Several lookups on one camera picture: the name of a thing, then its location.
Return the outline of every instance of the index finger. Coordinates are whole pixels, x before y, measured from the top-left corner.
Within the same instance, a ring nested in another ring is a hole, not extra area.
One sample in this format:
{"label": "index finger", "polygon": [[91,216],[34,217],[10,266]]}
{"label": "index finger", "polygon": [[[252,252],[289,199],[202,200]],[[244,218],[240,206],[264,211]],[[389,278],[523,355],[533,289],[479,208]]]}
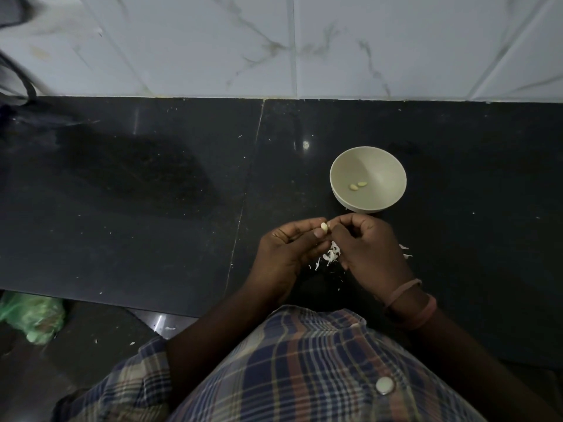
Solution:
{"label": "index finger", "polygon": [[320,228],[320,224],[326,221],[326,218],[295,220],[274,229],[271,234],[274,237],[283,240],[283,242],[287,244],[295,239],[298,239],[301,235],[308,231]]}
{"label": "index finger", "polygon": [[354,226],[359,228],[360,232],[363,234],[368,229],[373,228],[375,218],[361,213],[346,213],[345,215],[336,216],[334,219],[329,220],[328,227],[332,229],[337,223],[341,223],[346,227]]}

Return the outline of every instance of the pink wristband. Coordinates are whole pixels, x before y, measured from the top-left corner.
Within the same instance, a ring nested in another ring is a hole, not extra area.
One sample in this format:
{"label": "pink wristband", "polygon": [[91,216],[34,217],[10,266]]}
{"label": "pink wristband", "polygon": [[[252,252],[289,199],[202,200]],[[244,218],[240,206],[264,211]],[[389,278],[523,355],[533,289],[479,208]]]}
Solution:
{"label": "pink wristband", "polygon": [[384,301],[384,305],[385,305],[384,312],[386,312],[389,309],[389,307],[393,305],[393,302],[395,302],[398,298],[400,298],[401,295],[405,293],[405,291],[409,290],[411,287],[416,286],[418,284],[422,284],[422,282],[418,278],[415,278],[414,280],[407,281],[403,285],[397,287],[397,289],[393,293],[391,293],[391,296],[389,296]]}
{"label": "pink wristband", "polygon": [[402,323],[395,324],[395,326],[406,331],[416,330],[424,326],[430,317],[432,317],[438,306],[434,296],[428,295],[428,298],[428,303],[421,312]]}

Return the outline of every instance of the plastic bag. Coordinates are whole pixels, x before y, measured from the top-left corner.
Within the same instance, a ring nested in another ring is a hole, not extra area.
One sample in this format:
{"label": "plastic bag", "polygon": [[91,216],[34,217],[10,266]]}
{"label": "plastic bag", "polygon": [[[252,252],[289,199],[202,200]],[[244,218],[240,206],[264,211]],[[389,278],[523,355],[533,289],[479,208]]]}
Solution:
{"label": "plastic bag", "polygon": [[0,321],[25,333],[27,340],[45,345],[61,330],[65,310],[62,299],[6,291],[0,299]]}

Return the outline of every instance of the fingernail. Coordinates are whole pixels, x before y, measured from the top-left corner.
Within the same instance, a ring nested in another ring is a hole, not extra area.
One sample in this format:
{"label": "fingernail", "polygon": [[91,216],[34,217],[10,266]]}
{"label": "fingernail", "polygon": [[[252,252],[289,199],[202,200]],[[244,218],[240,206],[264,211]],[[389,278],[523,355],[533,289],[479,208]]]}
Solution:
{"label": "fingernail", "polygon": [[325,232],[323,231],[322,228],[316,228],[316,229],[313,231],[313,234],[315,234],[315,237],[317,237],[318,239],[321,239],[321,238],[324,237]]}

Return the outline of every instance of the white button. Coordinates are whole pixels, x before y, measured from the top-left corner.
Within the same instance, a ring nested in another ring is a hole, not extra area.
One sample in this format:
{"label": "white button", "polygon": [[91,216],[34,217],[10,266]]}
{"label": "white button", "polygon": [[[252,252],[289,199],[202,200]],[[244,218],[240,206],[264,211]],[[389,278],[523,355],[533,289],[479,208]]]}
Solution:
{"label": "white button", "polygon": [[390,377],[380,377],[376,382],[376,390],[383,396],[389,394],[395,388],[395,382]]}

